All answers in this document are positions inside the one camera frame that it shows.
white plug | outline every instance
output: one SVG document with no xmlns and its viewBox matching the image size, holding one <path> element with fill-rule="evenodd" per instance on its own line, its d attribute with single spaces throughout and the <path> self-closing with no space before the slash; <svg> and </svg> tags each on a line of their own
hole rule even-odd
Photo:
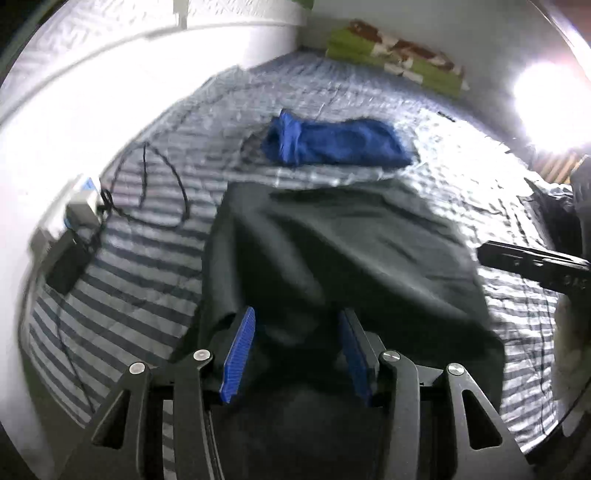
<svg viewBox="0 0 591 480">
<path fill-rule="evenodd" d="M 66 206 L 76 192 L 81 190 L 96 190 L 99 192 L 99 179 L 88 174 L 80 174 L 64 186 L 39 222 L 38 233 L 36 234 L 36 236 L 40 235 L 38 241 L 43 239 L 44 242 L 51 245 L 60 239 L 67 228 L 64 223 Z"/>
<path fill-rule="evenodd" d="M 88 226 L 97 228 L 100 226 L 100 218 L 97 213 L 99 204 L 99 192 L 95 189 L 87 189 L 76 192 L 68 202 L 66 215 L 72 226 Z"/>
</svg>

blue gripper pad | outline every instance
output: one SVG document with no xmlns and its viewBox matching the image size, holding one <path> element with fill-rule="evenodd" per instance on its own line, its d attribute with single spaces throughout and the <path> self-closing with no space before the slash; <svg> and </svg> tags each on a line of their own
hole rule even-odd
<svg viewBox="0 0 591 480">
<path fill-rule="evenodd" d="M 355 393 L 366 405 L 369 405 L 372 398 L 368 378 L 370 366 L 366 362 L 366 357 L 344 312 L 339 313 L 339 335 Z"/>
<path fill-rule="evenodd" d="M 238 392 L 244 366 L 248 359 L 248 352 L 251 350 L 252 339 L 255 334 L 255 310 L 248 307 L 240 321 L 236 336 L 223 364 L 223 380 L 220 388 L 222 402 L 229 403 L 232 397 Z"/>
</svg>

metal screw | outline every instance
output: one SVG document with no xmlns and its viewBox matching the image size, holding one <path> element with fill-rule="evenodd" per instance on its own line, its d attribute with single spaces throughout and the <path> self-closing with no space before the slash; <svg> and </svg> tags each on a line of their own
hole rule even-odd
<svg viewBox="0 0 591 480">
<path fill-rule="evenodd" d="M 395 352 L 394 350 L 386 350 L 382 353 L 382 357 L 387 362 L 398 362 L 398 360 L 400 360 L 400 353 Z"/>
<path fill-rule="evenodd" d="M 132 375 L 139 375 L 144 373 L 146 366 L 142 362 L 136 362 L 129 367 L 129 373 Z"/>
<path fill-rule="evenodd" d="M 197 350 L 194 354 L 193 354 L 193 358 L 195 360 L 199 360 L 199 361 L 203 361 L 203 360 L 207 360 L 209 357 L 211 357 L 211 353 L 209 353 L 209 350 Z"/>
<path fill-rule="evenodd" d="M 463 375 L 466 369 L 462 367 L 460 364 L 449 364 L 447 366 L 447 371 L 450 372 L 452 375 L 459 377 Z"/>
</svg>

bed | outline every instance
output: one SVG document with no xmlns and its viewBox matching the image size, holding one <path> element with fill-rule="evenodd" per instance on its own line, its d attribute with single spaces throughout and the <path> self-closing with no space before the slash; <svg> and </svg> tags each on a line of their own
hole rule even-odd
<svg viewBox="0 0 591 480">
<path fill-rule="evenodd" d="M 282 108 L 323 121 L 370 116 L 390 122 L 414 162 L 403 170 L 271 166 L 259 146 Z M 444 97 L 314 52 L 296 52 L 250 72 L 223 72 L 162 114 L 102 179 L 108 185 L 117 173 L 113 198 L 126 212 L 174 225 L 183 193 L 157 150 L 182 178 L 190 217 L 172 231 L 113 215 L 101 249 L 71 294 L 62 300 L 40 288 L 27 324 L 31 361 L 82 426 L 130 364 L 163 364 L 199 303 L 203 248 L 230 181 L 298 189 L 398 177 L 456 223 L 474 259 L 488 240 L 544 247 L 532 214 L 519 201 L 531 193 L 523 180 L 527 168 L 494 138 L 476 115 Z M 550 387 L 557 295 L 518 275 L 484 267 L 479 274 L 494 329 L 505 343 L 501 416 L 527 452 L 557 423 Z M 172 408 L 171 402 L 164 407 L 169 471 Z"/>
</svg>

light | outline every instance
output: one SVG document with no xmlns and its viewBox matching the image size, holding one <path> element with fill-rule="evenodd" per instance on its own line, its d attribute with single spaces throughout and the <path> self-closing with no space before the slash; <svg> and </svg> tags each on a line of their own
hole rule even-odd
<svg viewBox="0 0 591 480">
<path fill-rule="evenodd" d="M 519 77 L 514 93 L 536 147 L 560 152 L 591 141 L 591 89 L 565 67 L 533 65 Z"/>
</svg>

